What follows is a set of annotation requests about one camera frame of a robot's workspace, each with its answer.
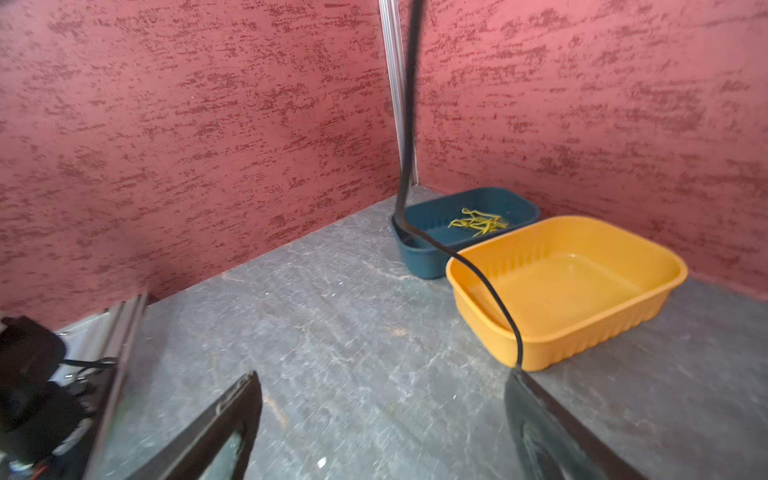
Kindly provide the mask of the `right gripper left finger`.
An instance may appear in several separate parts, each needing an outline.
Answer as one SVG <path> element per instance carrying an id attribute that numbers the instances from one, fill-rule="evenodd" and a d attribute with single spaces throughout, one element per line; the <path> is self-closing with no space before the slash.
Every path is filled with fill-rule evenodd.
<path id="1" fill-rule="evenodd" d="M 132 479 L 242 479 L 263 409 L 259 377 L 242 375 Z"/>

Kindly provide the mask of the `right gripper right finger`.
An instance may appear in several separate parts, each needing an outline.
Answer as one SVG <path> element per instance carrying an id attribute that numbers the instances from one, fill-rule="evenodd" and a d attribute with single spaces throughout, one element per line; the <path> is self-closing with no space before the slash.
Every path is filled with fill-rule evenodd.
<path id="1" fill-rule="evenodd" d="M 510 371 L 504 404 L 524 479 L 643 477 L 525 371 Z"/>

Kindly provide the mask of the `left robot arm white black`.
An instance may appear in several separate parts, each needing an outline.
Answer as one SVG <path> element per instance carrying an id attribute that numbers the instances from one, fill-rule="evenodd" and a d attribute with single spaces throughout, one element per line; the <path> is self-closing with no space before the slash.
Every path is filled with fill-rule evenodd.
<path id="1" fill-rule="evenodd" d="M 86 413 L 51 377 L 66 356 L 64 342 L 27 317 L 1 319 L 1 453 L 36 464 L 78 428 Z"/>

